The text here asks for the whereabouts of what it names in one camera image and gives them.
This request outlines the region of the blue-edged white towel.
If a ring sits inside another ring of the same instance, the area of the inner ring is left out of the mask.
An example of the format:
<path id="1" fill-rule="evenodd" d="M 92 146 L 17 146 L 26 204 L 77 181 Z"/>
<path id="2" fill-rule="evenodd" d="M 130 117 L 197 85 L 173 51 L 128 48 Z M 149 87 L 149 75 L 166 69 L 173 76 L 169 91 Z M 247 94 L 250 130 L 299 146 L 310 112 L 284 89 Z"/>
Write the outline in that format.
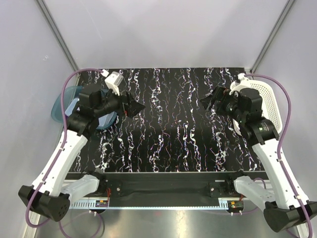
<path id="1" fill-rule="evenodd" d="M 73 109 L 75 108 L 76 103 L 79 102 L 79 98 L 75 98 L 71 101 L 70 105 L 65 110 L 65 115 L 69 117 L 72 114 Z M 99 118 L 99 126 L 97 130 L 104 130 L 109 128 L 116 118 L 116 112 L 112 112 L 105 116 Z"/>

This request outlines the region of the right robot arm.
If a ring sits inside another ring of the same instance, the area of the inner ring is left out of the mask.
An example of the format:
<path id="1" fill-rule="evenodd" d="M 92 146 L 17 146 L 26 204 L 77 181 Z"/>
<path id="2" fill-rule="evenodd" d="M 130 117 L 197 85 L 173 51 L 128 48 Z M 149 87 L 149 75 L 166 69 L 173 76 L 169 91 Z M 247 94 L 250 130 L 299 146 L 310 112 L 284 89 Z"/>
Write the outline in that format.
<path id="1" fill-rule="evenodd" d="M 269 192 L 245 173 L 235 172 L 225 184 L 226 193 L 251 200 L 274 232 L 302 224 L 310 227 L 310 220 L 317 215 L 317 203 L 303 193 L 287 165 L 280 146 L 282 139 L 273 122 L 262 116 L 259 91 L 244 88 L 232 92 L 216 86 L 200 103 L 205 110 L 215 109 L 216 114 L 238 122 L 241 136 L 260 159 L 273 189 Z"/>

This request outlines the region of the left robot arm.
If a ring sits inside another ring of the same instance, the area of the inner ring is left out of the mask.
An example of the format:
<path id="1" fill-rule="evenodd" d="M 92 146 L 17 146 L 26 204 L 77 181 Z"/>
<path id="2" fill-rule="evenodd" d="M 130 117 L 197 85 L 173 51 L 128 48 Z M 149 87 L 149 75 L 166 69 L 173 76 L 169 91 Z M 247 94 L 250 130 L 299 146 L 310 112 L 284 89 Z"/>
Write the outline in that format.
<path id="1" fill-rule="evenodd" d="M 48 163 L 30 186 L 21 186 L 18 196 L 26 205 L 25 218 L 34 212 L 59 222 L 74 202 L 88 194 L 102 196 L 107 191 L 106 176 L 90 172 L 64 186 L 68 171 L 82 148 L 99 126 L 99 119 L 116 112 L 133 118 L 145 108 L 125 92 L 104 92 L 97 84 L 88 84 L 79 93 L 79 100 L 70 116 L 64 117 L 64 131 Z"/>

